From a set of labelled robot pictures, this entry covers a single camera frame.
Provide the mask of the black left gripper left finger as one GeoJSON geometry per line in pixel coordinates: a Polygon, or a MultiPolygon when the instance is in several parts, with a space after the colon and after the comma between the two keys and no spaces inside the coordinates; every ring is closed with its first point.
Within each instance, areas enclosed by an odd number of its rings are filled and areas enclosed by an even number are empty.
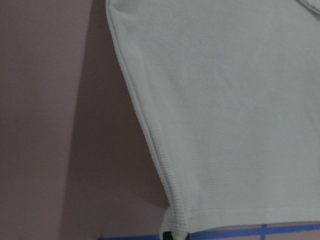
{"type": "Polygon", "coordinates": [[[171,231],[164,231],[162,233],[162,240],[173,240],[172,232],[171,231]]]}

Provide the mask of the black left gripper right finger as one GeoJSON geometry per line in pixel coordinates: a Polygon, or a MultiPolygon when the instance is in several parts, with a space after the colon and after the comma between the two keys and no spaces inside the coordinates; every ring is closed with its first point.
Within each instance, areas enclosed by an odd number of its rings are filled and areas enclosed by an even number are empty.
{"type": "Polygon", "coordinates": [[[186,240],[192,240],[192,236],[191,236],[191,234],[190,234],[190,233],[188,233],[188,234],[187,234],[187,236],[186,236],[186,240]]]}

